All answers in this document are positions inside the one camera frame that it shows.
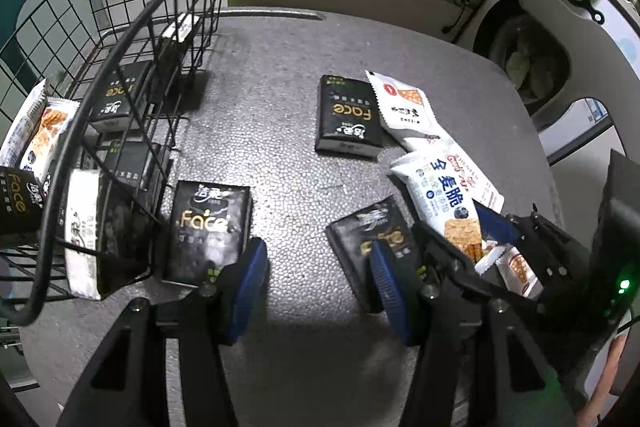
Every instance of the blueberry image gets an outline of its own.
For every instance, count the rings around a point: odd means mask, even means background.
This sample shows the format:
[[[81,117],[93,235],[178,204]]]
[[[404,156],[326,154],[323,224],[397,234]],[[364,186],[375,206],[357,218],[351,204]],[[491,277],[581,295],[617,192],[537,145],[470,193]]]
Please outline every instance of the blueberry image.
[[[466,219],[467,217],[469,217],[469,211],[464,206],[459,206],[453,212],[453,216],[456,219]]]

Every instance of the wire mesh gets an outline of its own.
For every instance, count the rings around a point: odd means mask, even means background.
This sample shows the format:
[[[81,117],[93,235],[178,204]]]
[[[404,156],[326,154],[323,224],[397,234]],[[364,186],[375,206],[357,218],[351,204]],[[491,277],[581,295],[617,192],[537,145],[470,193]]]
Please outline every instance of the wire mesh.
[[[205,49],[218,28],[223,0],[29,0],[27,12],[12,38],[0,50],[0,132],[15,118],[20,104],[42,78],[50,82],[50,94],[80,100],[66,134],[58,144],[59,155],[49,168],[48,188],[40,241],[37,245],[0,251],[0,263],[10,274],[0,276],[13,283],[14,291],[0,301],[0,314],[16,325],[33,322],[44,301],[71,297],[66,283],[65,249],[109,260],[113,269],[138,273],[130,282],[151,275],[154,245],[148,247],[145,266],[140,260],[114,259],[108,250],[97,251],[72,234],[65,240],[65,206],[73,169],[98,169],[106,182],[100,226],[114,200],[126,202],[125,234],[144,219],[149,228],[161,226],[156,216],[161,193],[168,183],[170,152],[177,146],[182,94],[193,83]],[[162,33],[183,20],[193,23],[191,37],[176,46]],[[130,91],[127,66],[149,61],[140,89]],[[130,107],[126,128],[96,132],[90,125],[94,105],[105,87],[124,94]],[[157,176],[142,187],[142,177],[130,183],[121,179],[118,167],[126,142],[146,146]],[[114,164],[106,155],[117,150]]]

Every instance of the gray table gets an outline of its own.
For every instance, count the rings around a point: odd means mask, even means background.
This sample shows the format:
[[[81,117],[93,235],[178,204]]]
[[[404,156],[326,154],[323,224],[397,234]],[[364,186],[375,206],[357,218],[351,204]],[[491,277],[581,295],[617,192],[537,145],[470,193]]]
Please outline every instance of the gray table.
[[[221,19],[202,103],[178,138],[172,178],[251,186],[252,233],[269,248],[264,301],[247,334],[222,350],[242,427],[395,426],[415,363],[417,351],[392,336],[384,314],[359,311],[324,236],[334,219],[390,194],[401,200],[388,165],[402,150],[390,142],[377,163],[316,154],[322,74],[364,79],[370,69],[421,87],[440,123],[505,196],[503,212],[528,214],[535,202],[561,224],[536,131],[497,66],[395,26],[323,18]],[[64,403],[131,298],[166,301],[179,293],[147,280],[104,302],[48,304],[22,330],[34,376]],[[181,425],[175,343],[167,356],[170,415]]]

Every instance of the metal bolt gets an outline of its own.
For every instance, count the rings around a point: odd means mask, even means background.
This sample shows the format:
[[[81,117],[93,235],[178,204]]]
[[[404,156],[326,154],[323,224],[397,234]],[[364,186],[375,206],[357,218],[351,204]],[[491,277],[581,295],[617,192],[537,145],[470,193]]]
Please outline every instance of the metal bolt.
[[[494,299],[491,301],[491,306],[498,313],[504,313],[509,309],[509,303],[503,299]]]
[[[139,312],[146,307],[147,303],[148,300],[146,300],[145,298],[137,297],[129,303],[129,309],[133,312]]]
[[[434,284],[425,284],[420,290],[420,293],[423,297],[434,299],[440,295],[440,288]]]
[[[198,293],[202,297],[212,297],[217,293],[217,291],[218,291],[218,288],[216,288],[216,285],[208,282],[204,283],[202,286],[198,288]]]

